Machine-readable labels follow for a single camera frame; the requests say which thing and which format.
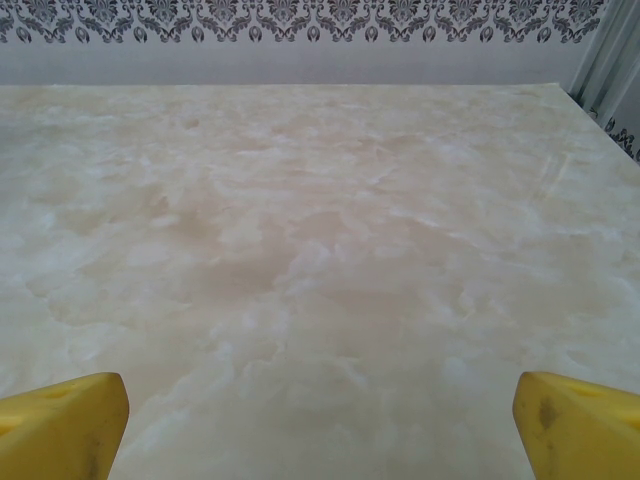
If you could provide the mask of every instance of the white wall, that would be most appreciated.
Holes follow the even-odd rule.
[[[0,7],[6,19],[0,83],[567,87],[606,6],[602,0],[111,0],[103,9],[88,0],[39,3],[39,9],[24,1]]]

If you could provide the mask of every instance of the cream marble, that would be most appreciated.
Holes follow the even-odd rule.
[[[120,372],[112,480],[530,479],[640,391],[640,168],[555,85],[0,89],[0,395]]]

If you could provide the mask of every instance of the marble surface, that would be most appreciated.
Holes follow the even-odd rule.
[[[111,480],[530,479],[640,391],[640,168],[555,85],[0,89],[0,395],[120,372]]]

